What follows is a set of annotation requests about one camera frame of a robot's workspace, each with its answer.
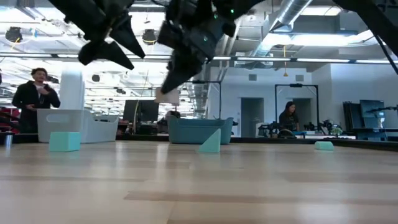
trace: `white plastic bin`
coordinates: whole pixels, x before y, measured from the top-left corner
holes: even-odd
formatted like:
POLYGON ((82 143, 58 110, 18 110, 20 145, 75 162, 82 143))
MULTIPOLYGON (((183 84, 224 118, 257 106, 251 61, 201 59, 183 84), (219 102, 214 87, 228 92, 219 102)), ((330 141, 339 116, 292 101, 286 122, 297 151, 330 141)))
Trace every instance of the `white plastic bin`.
POLYGON ((81 143, 116 140, 119 116, 101 116, 109 122, 95 121, 88 110, 37 110, 39 141, 49 142, 51 132, 80 132, 81 143))

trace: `teal foam block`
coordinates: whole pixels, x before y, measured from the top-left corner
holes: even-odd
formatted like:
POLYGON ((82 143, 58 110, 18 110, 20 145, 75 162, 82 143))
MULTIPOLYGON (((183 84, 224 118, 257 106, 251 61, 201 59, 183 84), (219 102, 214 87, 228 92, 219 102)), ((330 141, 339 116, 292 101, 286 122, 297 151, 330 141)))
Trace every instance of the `teal foam block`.
POLYGON ((78 132, 52 132, 50 135, 50 152, 79 151, 81 136, 78 132))
POLYGON ((315 143, 315 149, 323 150, 323 151, 333 151, 335 147, 331 142, 321 142, 318 141, 315 143))
POLYGON ((221 149, 221 129, 217 129, 205 143, 203 143, 198 152, 220 152, 221 149))

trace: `gray door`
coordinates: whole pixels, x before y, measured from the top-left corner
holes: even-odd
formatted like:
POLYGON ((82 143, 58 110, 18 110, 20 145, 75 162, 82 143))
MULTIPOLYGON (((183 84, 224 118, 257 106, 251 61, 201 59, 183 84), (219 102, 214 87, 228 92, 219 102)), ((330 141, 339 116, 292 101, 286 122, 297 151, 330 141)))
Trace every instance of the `gray door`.
POLYGON ((312 109, 311 109, 311 99, 308 98, 300 98, 293 99, 294 104, 296 105, 296 114, 298 117, 298 121, 300 123, 300 130, 304 130, 304 124, 308 124, 312 122, 312 109))
POLYGON ((264 99, 242 98, 241 100, 241 137, 255 138, 256 124, 264 122, 264 99))

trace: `black monitor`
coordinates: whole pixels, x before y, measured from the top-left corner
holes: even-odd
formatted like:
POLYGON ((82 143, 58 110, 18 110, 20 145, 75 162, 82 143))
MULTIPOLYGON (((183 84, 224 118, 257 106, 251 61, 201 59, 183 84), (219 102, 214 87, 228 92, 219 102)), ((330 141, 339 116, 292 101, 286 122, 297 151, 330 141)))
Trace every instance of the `black monitor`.
POLYGON ((159 104, 153 100, 140 100, 141 121, 157 121, 159 118, 159 104))
POLYGON ((126 100, 124 104, 123 120, 134 121, 137 103, 138 100, 126 100))
POLYGON ((361 113, 363 118, 384 118, 384 111, 372 111, 379 108, 384 108, 384 101, 382 100, 361 100, 361 113))

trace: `wooden floor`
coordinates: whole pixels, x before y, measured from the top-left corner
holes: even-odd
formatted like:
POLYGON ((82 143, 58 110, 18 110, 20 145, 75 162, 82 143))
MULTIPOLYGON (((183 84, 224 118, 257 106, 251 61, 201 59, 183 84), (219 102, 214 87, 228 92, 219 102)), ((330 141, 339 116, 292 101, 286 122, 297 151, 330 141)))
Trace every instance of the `wooden floor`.
POLYGON ((398 153, 166 142, 0 149, 4 224, 398 223, 398 153))

